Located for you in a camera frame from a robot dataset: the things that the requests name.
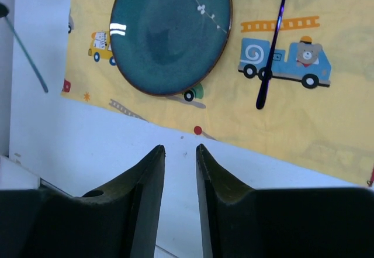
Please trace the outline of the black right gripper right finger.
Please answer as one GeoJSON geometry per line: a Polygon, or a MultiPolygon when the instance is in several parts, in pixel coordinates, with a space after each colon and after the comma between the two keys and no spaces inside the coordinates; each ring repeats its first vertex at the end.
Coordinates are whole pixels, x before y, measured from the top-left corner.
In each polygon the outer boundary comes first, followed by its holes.
{"type": "Polygon", "coordinates": [[[204,257],[270,257],[271,209],[260,191],[222,167],[200,144],[196,180],[204,257]]]}

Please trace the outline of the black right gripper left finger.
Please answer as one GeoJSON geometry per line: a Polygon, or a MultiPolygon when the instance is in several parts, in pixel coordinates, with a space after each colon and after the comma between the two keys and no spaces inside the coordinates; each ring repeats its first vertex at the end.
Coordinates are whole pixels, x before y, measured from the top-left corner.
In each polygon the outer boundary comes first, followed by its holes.
{"type": "Polygon", "coordinates": [[[44,257],[132,257],[154,251],[165,149],[82,197],[55,195],[44,216],[44,257]]]}

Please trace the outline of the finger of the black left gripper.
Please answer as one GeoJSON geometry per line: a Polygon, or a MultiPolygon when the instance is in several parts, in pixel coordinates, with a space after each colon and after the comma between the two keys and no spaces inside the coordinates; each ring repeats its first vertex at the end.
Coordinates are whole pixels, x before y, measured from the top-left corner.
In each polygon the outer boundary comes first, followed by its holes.
{"type": "Polygon", "coordinates": [[[0,3],[0,18],[5,18],[9,14],[9,8],[3,4],[2,2],[0,3]]]}

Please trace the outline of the iridescent purple fork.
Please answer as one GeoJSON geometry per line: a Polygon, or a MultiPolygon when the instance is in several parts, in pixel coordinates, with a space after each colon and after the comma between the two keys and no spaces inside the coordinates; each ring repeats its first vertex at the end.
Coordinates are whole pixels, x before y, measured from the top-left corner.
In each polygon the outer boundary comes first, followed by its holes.
{"type": "Polygon", "coordinates": [[[8,24],[10,30],[12,31],[12,33],[13,33],[13,35],[14,35],[16,41],[18,42],[18,44],[19,44],[19,46],[20,46],[20,48],[22,49],[22,51],[23,51],[25,57],[27,58],[27,60],[28,60],[28,62],[29,62],[29,64],[30,64],[30,66],[31,66],[31,68],[33,69],[34,74],[35,74],[35,76],[37,77],[37,79],[38,79],[38,81],[39,81],[39,83],[40,83],[40,85],[41,85],[43,91],[44,91],[45,93],[48,93],[48,92],[49,92],[49,89],[48,89],[48,86],[47,86],[47,84],[46,84],[46,82],[45,82],[43,76],[41,75],[40,71],[39,71],[38,68],[36,67],[36,65],[35,65],[35,63],[34,63],[34,61],[33,61],[33,59],[31,58],[31,56],[30,56],[30,54],[29,54],[29,52],[26,50],[26,48],[25,48],[23,42],[21,41],[20,37],[18,36],[18,34],[17,34],[17,32],[16,32],[16,30],[15,30],[13,24],[11,23],[11,21],[8,19],[7,16],[5,16],[4,19],[5,19],[6,23],[8,24]]]}

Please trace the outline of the yellow car-print cloth placemat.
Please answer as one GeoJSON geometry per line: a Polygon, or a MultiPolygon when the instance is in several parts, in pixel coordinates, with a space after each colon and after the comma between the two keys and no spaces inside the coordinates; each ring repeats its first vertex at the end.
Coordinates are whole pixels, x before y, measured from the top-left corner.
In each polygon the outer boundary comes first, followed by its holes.
{"type": "Polygon", "coordinates": [[[121,75],[110,43],[114,1],[71,0],[64,97],[373,185],[373,0],[286,0],[260,110],[281,0],[232,0],[217,64],[166,97],[121,75]]]}

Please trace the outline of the teal ceramic plate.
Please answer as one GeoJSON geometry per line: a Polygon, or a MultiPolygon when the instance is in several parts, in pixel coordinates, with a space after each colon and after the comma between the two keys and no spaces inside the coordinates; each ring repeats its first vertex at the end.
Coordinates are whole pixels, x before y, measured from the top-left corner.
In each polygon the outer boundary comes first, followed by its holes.
{"type": "Polygon", "coordinates": [[[230,35],[232,0],[115,0],[110,43],[135,89],[166,97],[200,83],[230,35]]]}

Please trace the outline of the purple metallic spoon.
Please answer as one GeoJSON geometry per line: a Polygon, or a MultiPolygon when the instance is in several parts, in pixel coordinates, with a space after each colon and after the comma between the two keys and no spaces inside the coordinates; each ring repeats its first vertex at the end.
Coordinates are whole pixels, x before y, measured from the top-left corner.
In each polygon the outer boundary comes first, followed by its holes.
{"type": "Polygon", "coordinates": [[[286,0],[281,0],[281,3],[280,3],[278,18],[277,18],[276,24],[275,24],[275,30],[274,30],[274,34],[273,34],[271,48],[270,48],[269,56],[268,56],[266,66],[265,66],[265,69],[264,69],[264,76],[263,76],[261,86],[259,88],[259,93],[258,93],[258,96],[257,96],[256,109],[259,109],[259,110],[263,109],[264,106],[265,106],[265,103],[266,103],[266,96],[267,96],[267,93],[268,93],[269,81],[272,77],[271,68],[272,68],[273,56],[274,56],[274,53],[275,53],[276,41],[277,41],[278,34],[279,34],[279,31],[280,31],[280,28],[281,28],[280,26],[281,26],[281,23],[282,23],[283,13],[284,13],[284,10],[285,10],[285,2],[286,2],[286,0]]]}

